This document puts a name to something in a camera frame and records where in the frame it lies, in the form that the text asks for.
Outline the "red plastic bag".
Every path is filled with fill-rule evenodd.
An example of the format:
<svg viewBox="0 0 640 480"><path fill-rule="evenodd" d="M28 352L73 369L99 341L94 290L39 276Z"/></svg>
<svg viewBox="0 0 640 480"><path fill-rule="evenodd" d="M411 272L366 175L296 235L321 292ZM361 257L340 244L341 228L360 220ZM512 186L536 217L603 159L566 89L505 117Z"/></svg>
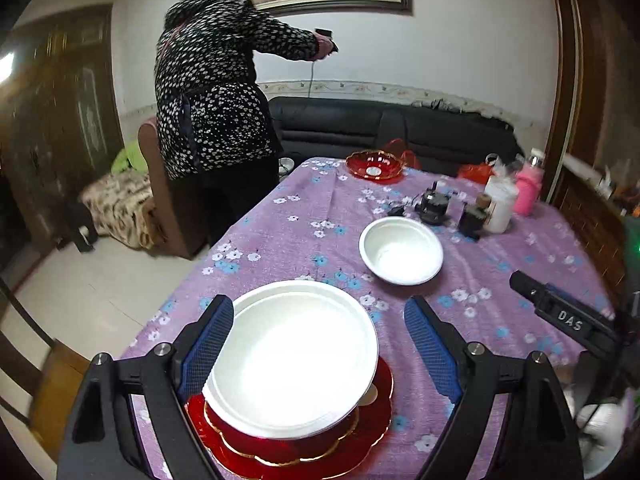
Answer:
<svg viewBox="0 0 640 480"><path fill-rule="evenodd" d="M463 165L458 170L460 179L469 180L480 185L486 185L489 178L494 174L494 168L487 162L478 165Z"/></svg>

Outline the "wooden chair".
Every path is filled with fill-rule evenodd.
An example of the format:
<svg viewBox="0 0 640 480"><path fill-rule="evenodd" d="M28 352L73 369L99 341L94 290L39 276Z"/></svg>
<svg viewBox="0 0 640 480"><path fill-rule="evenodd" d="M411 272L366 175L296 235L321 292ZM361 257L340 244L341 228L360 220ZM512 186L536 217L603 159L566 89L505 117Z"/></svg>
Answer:
<svg viewBox="0 0 640 480"><path fill-rule="evenodd" d="M49 336L4 280L1 280L1 296L49 348L42 367L38 368L15 348L5 334L1 334L2 372L32 398L26 415L17 411L6 399L1 399L1 406L28 428L47 456L57 463L66 422L82 378L89 368L89 361L62 341Z"/></svg>

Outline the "green cloth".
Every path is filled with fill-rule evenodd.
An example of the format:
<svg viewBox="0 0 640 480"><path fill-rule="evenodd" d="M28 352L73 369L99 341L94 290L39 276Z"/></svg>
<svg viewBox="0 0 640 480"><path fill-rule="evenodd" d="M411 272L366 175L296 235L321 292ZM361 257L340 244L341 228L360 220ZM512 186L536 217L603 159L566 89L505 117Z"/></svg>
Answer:
<svg viewBox="0 0 640 480"><path fill-rule="evenodd" d="M127 143L116 155L112 162L111 174L121 174L128 169L136 170L140 174L149 172L148 163L137 140Z"/></svg>

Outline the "large red glass plate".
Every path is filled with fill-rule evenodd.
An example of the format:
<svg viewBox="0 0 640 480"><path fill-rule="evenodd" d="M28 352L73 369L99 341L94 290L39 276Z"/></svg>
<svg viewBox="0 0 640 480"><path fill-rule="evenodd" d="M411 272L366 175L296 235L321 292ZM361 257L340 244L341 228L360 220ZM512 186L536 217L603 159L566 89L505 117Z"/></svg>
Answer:
<svg viewBox="0 0 640 480"><path fill-rule="evenodd" d="M356 429L333 453L314 462L285 467L268 467L225 448L220 437L204 420L203 406L206 401L201 394L191 396L186 402L186 414L201 444L212 456L212 462L242 479L336 479L358 468L390 428L394 378L384 360L378 361L373 383L378 388L378 398L369 406L358 406L359 422Z"/></svg>

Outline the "cream ribbed bowl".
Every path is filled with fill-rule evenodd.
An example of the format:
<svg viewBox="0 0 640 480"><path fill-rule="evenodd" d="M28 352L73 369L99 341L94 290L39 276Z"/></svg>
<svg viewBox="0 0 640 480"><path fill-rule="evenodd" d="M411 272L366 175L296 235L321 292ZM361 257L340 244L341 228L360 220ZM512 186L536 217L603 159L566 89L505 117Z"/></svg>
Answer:
<svg viewBox="0 0 640 480"><path fill-rule="evenodd" d="M373 404L377 398L378 398L378 388L376 388L375 384L371 384L368 390L359 399L358 406L360 408L362 408L363 406L369 406Z"/></svg>

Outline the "pink thermos bottle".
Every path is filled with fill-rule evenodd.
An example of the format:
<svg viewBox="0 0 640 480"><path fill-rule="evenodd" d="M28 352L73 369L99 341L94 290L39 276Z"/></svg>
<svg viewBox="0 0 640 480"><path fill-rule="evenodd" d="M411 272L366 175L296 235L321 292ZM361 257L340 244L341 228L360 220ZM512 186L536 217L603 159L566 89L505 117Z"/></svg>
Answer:
<svg viewBox="0 0 640 480"><path fill-rule="evenodd" d="M545 158L543 151L533 148L523 167L516 174L515 185L518 189L518 197L514 203L514 212L520 216L528 216L538 200L544 178Z"/></svg>

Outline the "black leather sofa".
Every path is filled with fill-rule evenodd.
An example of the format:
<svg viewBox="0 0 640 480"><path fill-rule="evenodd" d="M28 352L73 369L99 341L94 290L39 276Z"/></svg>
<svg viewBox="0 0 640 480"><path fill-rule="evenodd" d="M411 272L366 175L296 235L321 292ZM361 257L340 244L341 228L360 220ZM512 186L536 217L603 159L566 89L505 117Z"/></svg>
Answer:
<svg viewBox="0 0 640 480"><path fill-rule="evenodd" d="M294 96L273 98L269 108L283 154L298 164L311 157L382 150L401 140L422 170L453 177L461 166L480 164L490 154L506 164L524 154L510 124L478 113Z"/></svg>

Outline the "wooden side cabinet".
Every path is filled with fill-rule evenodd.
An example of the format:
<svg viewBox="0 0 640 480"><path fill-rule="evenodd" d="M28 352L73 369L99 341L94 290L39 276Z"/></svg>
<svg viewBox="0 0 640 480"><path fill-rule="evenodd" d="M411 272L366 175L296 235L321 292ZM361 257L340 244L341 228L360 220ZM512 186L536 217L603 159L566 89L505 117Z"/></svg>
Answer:
<svg viewBox="0 0 640 480"><path fill-rule="evenodd" d="M577 235L613 304L639 286L639 219L606 200L594 184L600 174L565 154L550 203Z"/></svg>

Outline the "medium red glass plate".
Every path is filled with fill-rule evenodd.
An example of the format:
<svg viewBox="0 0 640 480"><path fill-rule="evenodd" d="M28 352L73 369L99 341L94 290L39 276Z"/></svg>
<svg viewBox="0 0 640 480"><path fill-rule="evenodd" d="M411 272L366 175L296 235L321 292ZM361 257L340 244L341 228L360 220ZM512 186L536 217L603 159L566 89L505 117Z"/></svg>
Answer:
<svg viewBox="0 0 640 480"><path fill-rule="evenodd" d="M320 434L293 440L258 438L243 434L228 422L224 422L207 403L203 406L203 417L229 451L268 467L285 467L314 462L333 453L356 429L359 408L355 408L341 422Z"/></svg>

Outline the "white paper bowl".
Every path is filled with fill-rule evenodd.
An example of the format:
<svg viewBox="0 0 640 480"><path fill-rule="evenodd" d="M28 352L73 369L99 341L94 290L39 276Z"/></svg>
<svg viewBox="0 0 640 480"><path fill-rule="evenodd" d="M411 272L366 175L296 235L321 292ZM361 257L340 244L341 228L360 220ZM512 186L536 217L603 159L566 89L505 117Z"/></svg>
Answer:
<svg viewBox="0 0 640 480"><path fill-rule="evenodd" d="M295 440L349 415L378 367L378 336L347 292L282 281L236 298L230 333L202 389L208 406L251 437Z"/></svg>

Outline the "dark jar with cork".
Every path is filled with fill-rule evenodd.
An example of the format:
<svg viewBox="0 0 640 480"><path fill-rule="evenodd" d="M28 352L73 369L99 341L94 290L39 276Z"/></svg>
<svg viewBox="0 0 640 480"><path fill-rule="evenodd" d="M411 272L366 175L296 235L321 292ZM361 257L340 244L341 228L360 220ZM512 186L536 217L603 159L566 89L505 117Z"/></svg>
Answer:
<svg viewBox="0 0 640 480"><path fill-rule="evenodd" d="M489 218L490 205L491 197L486 193L478 194L472 204L465 203L458 222L458 232L477 242L482 237L484 225Z"/></svg>

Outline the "black bag on floor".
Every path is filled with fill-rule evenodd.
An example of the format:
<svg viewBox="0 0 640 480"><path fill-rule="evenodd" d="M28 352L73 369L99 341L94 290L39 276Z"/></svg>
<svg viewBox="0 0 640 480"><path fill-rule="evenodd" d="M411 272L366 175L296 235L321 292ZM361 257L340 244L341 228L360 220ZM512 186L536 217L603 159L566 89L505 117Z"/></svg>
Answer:
<svg viewBox="0 0 640 480"><path fill-rule="evenodd" d="M84 204L68 200L61 206L60 237L62 242L73 243L78 252L94 251L99 234Z"/></svg>

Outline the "small red plate far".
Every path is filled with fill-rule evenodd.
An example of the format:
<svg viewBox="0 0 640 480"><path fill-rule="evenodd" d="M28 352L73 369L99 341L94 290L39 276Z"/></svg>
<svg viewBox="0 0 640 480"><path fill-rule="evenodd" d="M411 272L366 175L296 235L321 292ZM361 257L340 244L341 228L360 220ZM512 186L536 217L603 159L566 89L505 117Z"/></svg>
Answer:
<svg viewBox="0 0 640 480"><path fill-rule="evenodd" d="M396 156L383 151L360 151L345 159L347 170L356 178L385 182L396 179L404 171L404 163Z"/></svg>

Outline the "white plastic jar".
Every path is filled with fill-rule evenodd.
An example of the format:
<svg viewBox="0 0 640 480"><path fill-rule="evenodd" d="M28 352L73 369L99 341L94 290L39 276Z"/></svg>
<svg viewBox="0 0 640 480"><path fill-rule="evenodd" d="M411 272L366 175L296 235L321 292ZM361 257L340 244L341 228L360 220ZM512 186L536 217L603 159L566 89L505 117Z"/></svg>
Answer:
<svg viewBox="0 0 640 480"><path fill-rule="evenodd" d="M502 234L511 222L518 188L507 177L492 176L485 185L484 193L491 199L485 230L491 234Z"/></svg>

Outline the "person in patterned jacket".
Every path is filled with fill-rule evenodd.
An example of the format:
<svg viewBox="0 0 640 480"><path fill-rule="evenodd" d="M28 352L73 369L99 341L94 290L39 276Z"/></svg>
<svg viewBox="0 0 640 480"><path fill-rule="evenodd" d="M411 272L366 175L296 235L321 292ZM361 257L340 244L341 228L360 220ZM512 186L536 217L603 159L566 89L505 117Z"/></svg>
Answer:
<svg viewBox="0 0 640 480"><path fill-rule="evenodd" d="M281 144L255 53L316 62L336 50L328 32L286 24L250 0L180 0L167 11L154 67L160 154L209 243L279 183Z"/></svg>

